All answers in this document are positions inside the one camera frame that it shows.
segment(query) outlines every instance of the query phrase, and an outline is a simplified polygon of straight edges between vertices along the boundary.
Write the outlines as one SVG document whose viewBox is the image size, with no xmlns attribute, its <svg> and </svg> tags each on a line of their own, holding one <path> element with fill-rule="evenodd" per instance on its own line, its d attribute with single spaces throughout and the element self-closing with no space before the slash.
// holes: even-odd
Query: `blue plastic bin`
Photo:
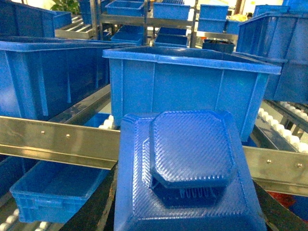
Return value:
<svg viewBox="0 0 308 231">
<path fill-rule="evenodd" d="M 78 0 L 79 5 L 80 5 L 80 13 L 83 19 L 84 24 L 92 24 L 92 17 L 91 17 L 91 6 L 90 6 L 90 0 Z M 109 4 L 109 0 L 102 0 L 101 1 L 101 11 L 105 12 L 106 8 L 105 6 Z M 99 12 L 97 11 L 97 21 L 99 22 L 100 20 L 100 15 Z"/>
<path fill-rule="evenodd" d="M 153 17 L 165 19 L 187 20 L 190 5 L 184 5 L 183 0 L 164 0 L 153 3 Z"/>
<path fill-rule="evenodd" d="M 102 51 L 121 46 L 90 40 L 0 38 L 0 115 L 54 117 L 109 83 L 109 61 L 102 58 Z"/>
<path fill-rule="evenodd" d="M 202 49 L 231 54 L 234 50 L 234 44 L 232 42 L 225 42 L 221 40 L 205 39 Z"/>
<path fill-rule="evenodd" d="M 267 12 L 287 13 L 289 8 L 289 6 L 257 5 L 253 17 L 257 17 L 260 14 Z"/>
<path fill-rule="evenodd" d="M 185 29 L 177 29 L 177 28 L 161 27 L 157 33 L 161 34 L 161 35 L 186 36 L 186 30 Z"/>
<path fill-rule="evenodd" d="M 0 0 L 0 34 L 6 36 L 54 37 L 54 30 L 72 23 L 70 12 L 47 11 Z"/>
<path fill-rule="evenodd" d="M 37 162 L 33 159 L 0 155 L 0 198 Z"/>
<path fill-rule="evenodd" d="M 236 53 L 282 67 L 281 75 L 270 75 L 264 99 L 308 103 L 308 61 L 271 59 Z"/>
<path fill-rule="evenodd" d="M 124 25 L 119 29 L 119 31 L 130 33 L 130 34 L 143 34 L 144 33 L 144 27 Z"/>
<path fill-rule="evenodd" d="M 222 33 L 226 24 L 226 19 L 199 18 L 198 31 Z"/>
<path fill-rule="evenodd" d="M 126 32 L 117 32 L 111 37 L 112 42 L 133 43 L 136 46 L 143 44 L 143 34 L 131 34 Z"/>
<path fill-rule="evenodd" d="M 267 230 L 227 112 L 126 115 L 115 201 L 115 231 Z"/>
<path fill-rule="evenodd" d="M 227 20 L 226 32 L 227 34 L 238 35 L 240 32 L 239 21 Z"/>
<path fill-rule="evenodd" d="M 228 6 L 200 5 L 200 18 L 225 20 Z"/>
<path fill-rule="evenodd" d="M 257 56 L 308 60 L 308 14 L 265 13 L 240 24 L 236 51 Z"/>
<path fill-rule="evenodd" d="M 115 0 L 106 6 L 107 13 L 113 15 L 144 16 L 144 3 L 141 1 Z"/>
<path fill-rule="evenodd" d="M 226 110 L 247 141 L 269 74 L 281 68 L 202 49 L 135 47 L 104 50 L 110 58 L 115 125 L 128 113 Z"/>
<path fill-rule="evenodd" d="M 10 188 L 19 209 L 19 220 L 66 223 L 108 172 L 40 161 Z"/>
<path fill-rule="evenodd" d="M 154 41 L 156 47 L 185 47 L 188 46 L 188 39 L 184 36 L 158 35 Z"/>
</svg>

